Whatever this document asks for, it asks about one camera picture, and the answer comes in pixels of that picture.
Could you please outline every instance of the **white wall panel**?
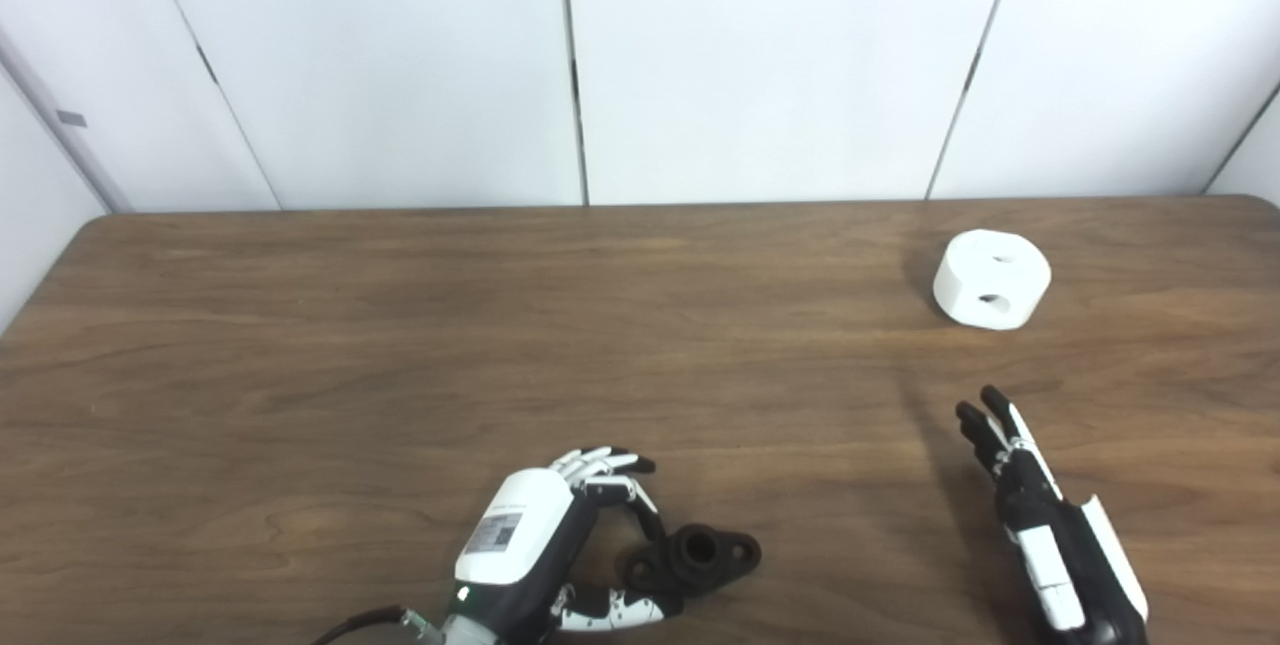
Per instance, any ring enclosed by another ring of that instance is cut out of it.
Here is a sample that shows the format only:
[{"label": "white wall panel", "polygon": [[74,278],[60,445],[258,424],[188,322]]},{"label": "white wall panel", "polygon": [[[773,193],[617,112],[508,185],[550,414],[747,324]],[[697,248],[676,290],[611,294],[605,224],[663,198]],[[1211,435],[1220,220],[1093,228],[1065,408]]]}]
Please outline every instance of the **white wall panel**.
[{"label": "white wall panel", "polygon": [[284,207],[580,203],[562,0],[178,0]]},{"label": "white wall panel", "polygon": [[1280,81],[1280,0],[1002,0],[933,197],[1196,193]]},{"label": "white wall panel", "polygon": [[1211,195],[1257,195],[1280,206],[1280,104],[1271,102],[1231,154]]},{"label": "white wall panel", "polygon": [[593,203],[920,198],[993,0],[571,0]]},{"label": "white wall panel", "polygon": [[0,0],[0,51],[119,207],[276,206],[173,0]]},{"label": "white wall panel", "polygon": [[0,70],[0,331],[102,206]]}]

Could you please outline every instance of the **white cylindrical object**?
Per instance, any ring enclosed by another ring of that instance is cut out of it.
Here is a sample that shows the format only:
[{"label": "white cylindrical object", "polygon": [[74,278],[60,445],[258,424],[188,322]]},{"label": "white cylindrical object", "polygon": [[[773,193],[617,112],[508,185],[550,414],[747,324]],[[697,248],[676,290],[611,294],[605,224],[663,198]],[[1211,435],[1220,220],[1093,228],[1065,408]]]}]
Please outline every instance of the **white cylindrical object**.
[{"label": "white cylindrical object", "polygon": [[969,230],[947,244],[933,297],[961,325],[1014,330],[1036,311],[1051,279],[1047,259],[1028,238]]}]

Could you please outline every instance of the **white robotic hand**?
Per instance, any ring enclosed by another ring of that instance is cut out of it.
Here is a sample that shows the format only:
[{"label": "white robotic hand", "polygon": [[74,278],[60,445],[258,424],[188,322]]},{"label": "white robotic hand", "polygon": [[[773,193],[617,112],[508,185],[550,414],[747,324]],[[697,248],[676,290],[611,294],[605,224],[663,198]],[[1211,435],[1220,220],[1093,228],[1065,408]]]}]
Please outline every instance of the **white robotic hand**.
[{"label": "white robotic hand", "polygon": [[1062,499],[1018,408],[982,389],[992,416],[956,404],[960,431],[996,481],[996,514],[1018,545],[1041,608],[1062,645],[1146,645],[1147,598],[1098,499]]},{"label": "white robotic hand", "polygon": [[626,506],[649,540],[664,536],[657,506],[630,475],[653,471],[652,461],[604,447],[508,476],[454,566],[448,645],[535,645],[557,630],[617,630],[678,614],[678,596],[567,580],[602,507]]}]

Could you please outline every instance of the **sticker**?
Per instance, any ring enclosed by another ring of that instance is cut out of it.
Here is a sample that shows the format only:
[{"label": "sticker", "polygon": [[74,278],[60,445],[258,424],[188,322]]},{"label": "sticker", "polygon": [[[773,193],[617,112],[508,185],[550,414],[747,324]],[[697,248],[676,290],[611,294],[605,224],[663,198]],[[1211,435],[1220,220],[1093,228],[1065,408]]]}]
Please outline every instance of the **sticker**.
[{"label": "sticker", "polygon": [[511,536],[515,535],[516,526],[520,525],[521,514],[489,516],[481,520],[476,531],[471,534],[471,540],[467,540],[467,546],[462,549],[462,554],[506,553]]}]

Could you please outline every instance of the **wood grain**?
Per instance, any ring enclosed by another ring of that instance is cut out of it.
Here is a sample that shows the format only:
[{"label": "wood grain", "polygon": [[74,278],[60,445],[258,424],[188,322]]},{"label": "wood grain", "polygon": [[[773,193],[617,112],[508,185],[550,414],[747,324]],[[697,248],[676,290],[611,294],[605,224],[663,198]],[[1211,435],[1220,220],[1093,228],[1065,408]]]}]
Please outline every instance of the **wood grain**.
[{"label": "wood grain", "polygon": [[[1052,262],[1025,329],[932,306],[970,227]],[[605,641],[1027,642],[951,415],[984,381],[1102,495],[1153,642],[1280,642],[1280,220],[1252,198],[102,218],[0,340],[0,632],[438,616],[507,472],[612,443],[658,461],[669,526],[764,562]],[[582,577],[639,539],[605,517]]]}]

